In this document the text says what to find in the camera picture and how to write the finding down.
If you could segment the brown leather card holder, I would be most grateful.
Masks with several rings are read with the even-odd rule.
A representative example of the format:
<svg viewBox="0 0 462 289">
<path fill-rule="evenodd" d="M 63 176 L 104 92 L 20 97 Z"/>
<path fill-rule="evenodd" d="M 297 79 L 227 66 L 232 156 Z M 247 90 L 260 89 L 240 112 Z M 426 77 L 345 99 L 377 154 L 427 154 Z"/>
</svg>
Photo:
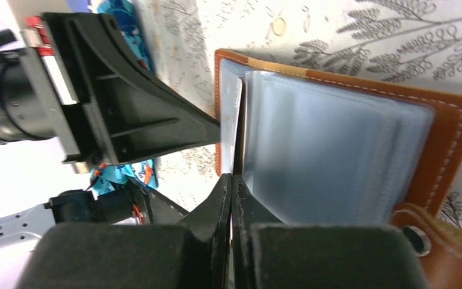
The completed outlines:
<svg viewBox="0 0 462 289">
<path fill-rule="evenodd" d="M 392 226 L 427 288 L 462 288 L 438 218 L 462 162 L 462 95 L 215 51 L 215 167 L 287 225 Z"/>
</svg>

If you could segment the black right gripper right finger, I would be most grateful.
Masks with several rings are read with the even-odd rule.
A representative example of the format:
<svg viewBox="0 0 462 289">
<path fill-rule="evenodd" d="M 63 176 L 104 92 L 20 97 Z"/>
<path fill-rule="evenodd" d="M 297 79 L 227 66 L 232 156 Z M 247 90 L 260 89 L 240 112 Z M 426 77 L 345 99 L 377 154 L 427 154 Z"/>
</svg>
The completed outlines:
<svg viewBox="0 0 462 289">
<path fill-rule="evenodd" d="M 412 245 L 392 226 L 287 225 L 231 183 L 236 288 L 427 288 Z"/>
</svg>

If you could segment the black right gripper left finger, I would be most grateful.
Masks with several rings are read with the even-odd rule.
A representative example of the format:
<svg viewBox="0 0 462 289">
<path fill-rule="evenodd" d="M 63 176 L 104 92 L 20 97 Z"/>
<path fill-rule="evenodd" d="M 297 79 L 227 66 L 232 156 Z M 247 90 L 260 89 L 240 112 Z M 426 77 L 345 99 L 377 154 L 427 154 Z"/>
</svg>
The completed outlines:
<svg viewBox="0 0 462 289">
<path fill-rule="evenodd" d="M 230 189 L 223 174 L 175 224 L 68 222 L 38 242 L 17 288 L 224 288 Z"/>
</svg>

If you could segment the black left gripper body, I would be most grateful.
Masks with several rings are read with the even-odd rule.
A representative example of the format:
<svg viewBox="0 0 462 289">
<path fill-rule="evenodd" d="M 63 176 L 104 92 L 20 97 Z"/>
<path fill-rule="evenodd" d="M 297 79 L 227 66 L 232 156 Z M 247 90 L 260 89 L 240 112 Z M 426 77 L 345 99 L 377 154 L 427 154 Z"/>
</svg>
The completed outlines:
<svg viewBox="0 0 462 289">
<path fill-rule="evenodd" d="M 96 165 L 96 139 L 88 118 L 89 80 L 80 64 L 74 16 L 30 16 L 24 48 L 0 31 L 0 145 L 57 137 L 64 163 L 78 173 Z"/>
</svg>

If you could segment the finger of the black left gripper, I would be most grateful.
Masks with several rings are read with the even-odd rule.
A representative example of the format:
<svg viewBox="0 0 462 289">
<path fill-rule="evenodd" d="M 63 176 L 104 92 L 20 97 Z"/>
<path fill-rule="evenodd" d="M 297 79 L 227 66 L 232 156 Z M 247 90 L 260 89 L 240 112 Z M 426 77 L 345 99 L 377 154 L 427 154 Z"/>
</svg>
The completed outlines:
<svg viewBox="0 0 462 289">
<path fill-rule="evenodd" d="M 88 118 L 96 156 L 107 164 L 135 163 L 217 143 L 220 125 L 148 70 L 125 42 L 111 14 L 74 16 L 80 64 L 88 78 Z"/>
</svg>

